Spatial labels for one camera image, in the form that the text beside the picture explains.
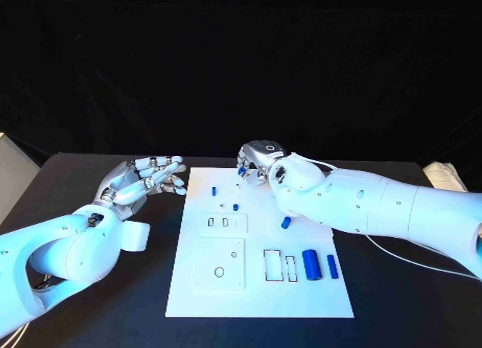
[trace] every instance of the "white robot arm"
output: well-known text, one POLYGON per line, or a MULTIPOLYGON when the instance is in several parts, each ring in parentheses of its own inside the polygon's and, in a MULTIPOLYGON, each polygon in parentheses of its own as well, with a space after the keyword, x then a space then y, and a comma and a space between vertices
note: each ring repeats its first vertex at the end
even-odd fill
POLYGON ((289 216, 423 244, 482 280, 482 194, 414 186, 326 164, 331 171, 322 172, 312 162, 295 153, 287 156, 274 141, 251 141, 237 156, 238 174, 251 185, 269 181, 289 216), (251 163, 257 170, 248 172, 251 163))
POLYGON ((93 204, 0 236, 0 338, 103 279, 121 249, 145 250, 150 227, 126 219, 147 195, 185 194, 173 175, 185 169, 179 156, 121 163, 101 181, 93 204), (31 287, 26 262, 62 281, 31 287))

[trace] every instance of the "white board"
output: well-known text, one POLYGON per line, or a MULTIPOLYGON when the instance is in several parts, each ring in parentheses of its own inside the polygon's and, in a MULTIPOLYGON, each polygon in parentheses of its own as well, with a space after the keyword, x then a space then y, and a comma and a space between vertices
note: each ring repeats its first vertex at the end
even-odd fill
POLYGON ((234 168, 191 169, 166 317, 354 317, 332 229, 297 217, 284 230, 284 216, 269 184, 248 186, 234 168), (209 218, 218 225, 208 225, 209 218), (222 227, 222 218, 230 227, 222 227), (319 281, 306 280, 302 252, 308 249, 318 252, 319 281), (283 281, 266 281, 264 250, 280 250, 283 281), (338 279, 329 274, 329 254, 338 279), (295 257, 290 274, 296 270, 297 281, 292 282, 286 256, 295 257))

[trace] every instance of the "black curtain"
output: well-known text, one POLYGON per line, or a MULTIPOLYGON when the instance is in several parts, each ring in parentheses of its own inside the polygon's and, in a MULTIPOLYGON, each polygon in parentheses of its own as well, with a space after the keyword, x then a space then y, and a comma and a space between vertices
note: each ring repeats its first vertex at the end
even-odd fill
POLYGON ((0 2, 0 131, 57 152, 452 162, 482 190, 482 11, 0 2))

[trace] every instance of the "black table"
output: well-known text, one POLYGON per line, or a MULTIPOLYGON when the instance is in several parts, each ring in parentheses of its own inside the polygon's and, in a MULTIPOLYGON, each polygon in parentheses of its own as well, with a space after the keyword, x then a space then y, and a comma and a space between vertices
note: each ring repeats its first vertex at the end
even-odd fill
MULTIPOLYGON (((0 227, 0 234, 72 213, 93 201, 106 173, 143 156, 58 154, 44 165, 0 227)), ((341 162, 429 186, 404 162, 341 162)), ((234 159, 185 158, 189 167, 234 167, 234 159)), ((181 176, 188 181, 188 173, 181 176)), ((103 281, 31 324, 19 347, 478 347, 482 284, 434 272, 384 253, 364 236, 335 231, 355 319, 166 318, 165 306, 185 198, 149 198, 132 218, 149 223, 145 252, 121 252, 103 281)), ((459 264, 406 241, 377 237, 393 252, 434 267, 459 264)), ((31 275, 31 283, 41 282, 31 275)))

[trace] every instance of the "rectangular hole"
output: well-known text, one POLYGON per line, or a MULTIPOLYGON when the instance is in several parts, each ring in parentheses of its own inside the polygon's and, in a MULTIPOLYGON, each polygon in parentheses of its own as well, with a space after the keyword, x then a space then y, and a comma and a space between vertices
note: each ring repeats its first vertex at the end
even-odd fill
POLYGON ((297 282, 295 256, 286 256, 286 265, 287 265, 287 280, 292 283, 295 283, 297 282))
POLYGON ((283 281, 280 250, 264 250, 264 280, 283 281))

